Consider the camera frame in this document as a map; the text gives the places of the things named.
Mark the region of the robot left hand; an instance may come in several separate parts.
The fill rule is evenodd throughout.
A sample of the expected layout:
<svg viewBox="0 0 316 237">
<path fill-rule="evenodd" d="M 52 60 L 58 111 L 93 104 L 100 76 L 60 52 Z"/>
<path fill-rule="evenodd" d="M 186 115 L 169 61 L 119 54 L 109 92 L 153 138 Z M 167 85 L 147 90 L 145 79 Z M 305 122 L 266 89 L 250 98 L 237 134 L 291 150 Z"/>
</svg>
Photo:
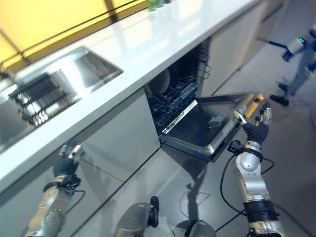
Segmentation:
<svg viewBox="0 0 316 237">
<path fill-rule="evenodd" d="M 58 153 L 58 159 L 53 168 L 54 176 L 75 174 L 84 153 L 82 144 L 74 146 L 64 144 Z"/>
</svg>

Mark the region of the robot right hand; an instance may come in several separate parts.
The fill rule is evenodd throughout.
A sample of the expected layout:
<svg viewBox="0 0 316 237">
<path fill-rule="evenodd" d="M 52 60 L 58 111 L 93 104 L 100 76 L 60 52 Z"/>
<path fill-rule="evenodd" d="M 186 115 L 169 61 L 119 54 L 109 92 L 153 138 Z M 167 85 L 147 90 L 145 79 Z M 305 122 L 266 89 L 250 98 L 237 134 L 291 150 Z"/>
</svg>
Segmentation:
<svg viewBox="0 0 316 237">
<path fill-rule="evenodd" d="M 239 111 L 235 110 L 233 113 L 245 131 L 247 141 L 255 142 L 262 146 L 268 136 L 272 120 L 272 108 L 270 103 L 264 103 L 263 108 L 260 109 L 260 117 L 257 117 L 255 124 L 251 124 Z"/>
</svg>

